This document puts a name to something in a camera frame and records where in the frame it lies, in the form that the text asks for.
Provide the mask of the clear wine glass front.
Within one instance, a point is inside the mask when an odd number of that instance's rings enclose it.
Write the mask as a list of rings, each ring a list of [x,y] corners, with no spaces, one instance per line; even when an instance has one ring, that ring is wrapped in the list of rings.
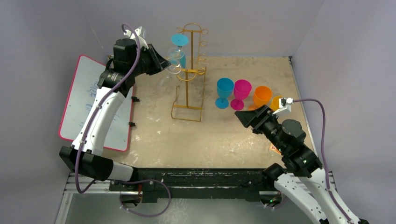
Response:
[[[170,64],[165,69],[166,74],[161,75],[161,79],[156,86],[159,92],[165,92],[168,88],[172,87],[176,83],[177,75],[182,71],[182,65],[178,59],[169,57],[167,61]]]

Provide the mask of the orange plastic wine glass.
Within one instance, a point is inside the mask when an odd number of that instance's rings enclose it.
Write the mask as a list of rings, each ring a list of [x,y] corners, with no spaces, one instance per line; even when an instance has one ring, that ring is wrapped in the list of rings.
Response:
[[[272,98],[272,91],[267,86],[258,86],[253,94],[253,104],[248,107],[248,110],[255,110],[263,105],[269,103]]]

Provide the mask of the magenta plastic wine glass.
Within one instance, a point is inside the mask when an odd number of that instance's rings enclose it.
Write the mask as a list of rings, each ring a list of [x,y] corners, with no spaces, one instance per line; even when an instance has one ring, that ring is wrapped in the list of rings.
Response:
[[[230,103],[232,109],[239,111],[244,108],[243,100],[246,99],[252,90],[252,85],[248,80],[240,79],[234,83],[234,97]]]

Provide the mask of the yellow plastic wine glass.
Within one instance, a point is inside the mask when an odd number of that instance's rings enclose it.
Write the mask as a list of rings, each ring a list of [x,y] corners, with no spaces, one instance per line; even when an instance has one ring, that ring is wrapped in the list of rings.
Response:
[[[270,109],[271,109],[271,110],[276,111],[276,110],[278,110],[278,109],[280,108],[279,100],[280,100],[282,97],[283,97],[283,96],[281,96],[281,95],[278,95],[278,96],[273,97],[273,99],[272,99],[272,101],[271,101],[271,104],[270,104]]]

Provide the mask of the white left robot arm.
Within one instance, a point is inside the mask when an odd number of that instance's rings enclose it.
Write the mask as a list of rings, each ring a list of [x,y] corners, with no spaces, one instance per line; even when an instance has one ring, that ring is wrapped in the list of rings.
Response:
[[[142,37],[118,39],[113,57],[100,74],[98,89],[91,111],[69,147],[62,147],[59,155],[75,174],[99,181],[119,180],[128,191],[139,186],[133,167],[102,157],[104,142],[117,110],[127,98],[141,74],[154,75],[170,66],[152,44]]]

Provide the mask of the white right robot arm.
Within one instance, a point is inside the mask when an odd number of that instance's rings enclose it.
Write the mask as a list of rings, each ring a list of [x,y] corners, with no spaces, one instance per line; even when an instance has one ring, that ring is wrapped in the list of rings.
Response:
[[[367,224],[357,217],[328,181],[328,172],[305,143],[300,122],[282,123],[266,105],[253,111],[234,113],[241,124],[263,134],[281,153],[285,168],[273,164],[262,177],[266,189],[277,189],[288,197],[314,224]]]

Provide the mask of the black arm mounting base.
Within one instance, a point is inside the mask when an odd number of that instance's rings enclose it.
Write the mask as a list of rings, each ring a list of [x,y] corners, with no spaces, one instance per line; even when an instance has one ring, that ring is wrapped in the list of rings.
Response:
[[[285,172],[277,163],[267,168],[137,168],[128,183],[111,181],[110,191],[138,192],[143,203],[171,198],[279,204],[274,184]]]

